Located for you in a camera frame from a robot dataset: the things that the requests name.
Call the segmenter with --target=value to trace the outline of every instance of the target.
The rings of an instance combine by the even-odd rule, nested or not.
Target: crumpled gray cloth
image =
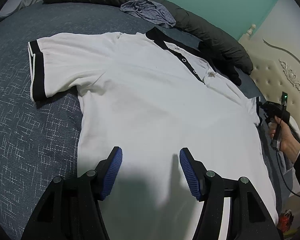
[[[176,25],[176,20],[162,4],[150,0],[132,0],[121,5],[120,11],[142,18],[164,28]]]

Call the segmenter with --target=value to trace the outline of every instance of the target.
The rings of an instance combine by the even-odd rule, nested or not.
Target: ribbed blue pad
[[[183,173],[186,177],[191,194],[197,199],[200,199],[199,181],[192,169],[192,166],[183,150],[180,150],[180,164]]]
[[[102,200],[106,198],[111,193],[115,178],[117,177],[118,171],[122,163],[122,150],[118,148],[115,156],[106,172],[103,179],[103,188],[101,191]]]

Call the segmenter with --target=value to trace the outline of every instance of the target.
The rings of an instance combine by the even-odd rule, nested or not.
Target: shirt
[[[29,42],[28,50],[32,100],[77,87],[83,113],[78,176],[94,169],[114,146],[121,147],[116,181],[142,182],[153,194],[151,208],[176,199],[169,211],[176,218],[184,216],[185,203],[194,201],[193,210],[185,211],[191,212],[185,238],[192,239],[202,203],[191,197],[174,161],[188,147],[195,160],[223,178],[249,178],[277,222],[275,193],[255,127],[256,98],[246,98],[197,50],[156,28],[134,35],[59,33]],[[189,194],[171,193],[179,187]],[[137,203],[140,189],[131,190],[131,201]]]

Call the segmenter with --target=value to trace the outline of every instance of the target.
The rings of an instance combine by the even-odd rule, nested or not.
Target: mattress
[[[54,176],[65,178],[76,176],[77,145],[81,131],[82,113],[77,99],[76,88],[58,93],[47,101],[34,104],[30,100],[30,73],[27,42],[61,32],[101,34],[122,32],[145,33],[155,25],[142,19],[120,12],[119,8],[105,5],[61,3],[37,3],[25,8],[0,23],[0,224],[11,237],[20,239],[26,223],[44,190]],[[197,48],[199,39],[177,29],[162,32],[183,44]],[[252,79],[237,69],[242,80],[240,90],[248,98],[264,98]],[[262,144],[263,159],[276,193],[277,211],[289,196],[283,184],[275,159],[275,152],[269,147],[266,124],[258,128]],[[292,174],[285,179],[292,186]],[[144,202],[126,206],[125,212],[115,213],[118,208],[110,201],[101,203],[105,224],[112,239],[145,238],[144,228],[138,227],[138,205],[150,203],[151,191],[140,179],[119,183],[125,195],[115,194],[112,199],[121,198],[128,203],[129,188],[139,188]],[[167,204],[160,212],[169,209]],[[114,225],[107,221],[121,220],[129,215],[129,223],[135,223],[135,234],[131,237],[127,225]],[[157,212],[149,209],[149,222],[156,219]],[[170,218],[162,221],[159,236],[162,239],[183,239],[190,214],[179,221],[178,230],[168,230]]]

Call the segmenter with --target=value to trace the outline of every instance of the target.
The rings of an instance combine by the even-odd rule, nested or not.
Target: headboard
[[[250,77],[268,101],[280,103],[282,91],[288,93],[287,110],[300,129],[300,55],[288,44],[267,37],[262,42],[250,39],[255,28],[251,25],[239,39],[253,63]]]

